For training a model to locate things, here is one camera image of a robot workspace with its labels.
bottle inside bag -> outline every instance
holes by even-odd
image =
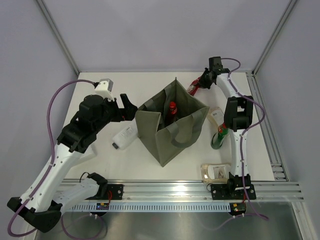
[[[169,126],[170,124],[172,124],[174,121],[177,120],[177,112],[178,112],[178,109],[177,109],[176,103],[174,101],[171,101],[169,105],[169,110],[164,120],[164,124],[166,126]]]

white table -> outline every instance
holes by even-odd
[[[79,79],[98,82],[109,78],[113,84],[113,96],[123,107],[120,94],[128,95],[136,106],[142,105],[149,98],[161,91],[175,77],[187,88],[202,72],[83,72]],[[233,73],[232,78],[238,87],[250,95],[245,73]],[[94,88],[87,83],[77,83],[64,124],[68,124],[79,109],[84,97],[95,94]],[[212,85],[211,89],[199,89],[195,97],[210,107],[225,109],[227,99],[222,91]],[[258,121],[256,110],[253,111],[253,123]],[[128,126],[130,122],[111,122],[97,136],[93,143],[96,156],[74,166],[65,178],[77,179],[83,172],[96,172],[107,179],[117,180],[201,180],[201,164],[221,164],[231,162],[231,143],[228,137],[219,150],[210,146],[215,128],[206,119],[197,142],[182,151],[165,167],[161,167],[137,138],[125,150],[116,150],[112,146],[112,137]],[[247,162],[253,181],[274,181],[274,175],[268,157],[263,134],[259,126],[251,129],[247,137]]]

gray wall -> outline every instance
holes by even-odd
[[[32,0],[3,0],[0,7],[0,239],[9,239],[10,197],[20,196],[50,156],[47,106],[62,84],[76,79]],[[52,128],[61,129],[73,88],[53,107]],[[21,233],[21,220],[13,230]]]
[[[319,0],[299,1],[257,74],[290,178],[300,182],[315,226],[320,222],[319,9]]]
[[[252,70],[289,0],[44,0],[82,72]]]

bag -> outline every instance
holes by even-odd
[[[177,107],[177,121],[165,126],[170,102]],[[138,108],[138,137],[162,167],[200,136],[209,107],[191,96],[177,78]]]

green bottle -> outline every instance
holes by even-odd
[[[229,129],[226,127],[225,123],[221,124],[218,127],[218,132],[213,135],[211,140],[211,147],[213,149],[221,148],[222,144],[224,143],[225,136],[228,134]]]

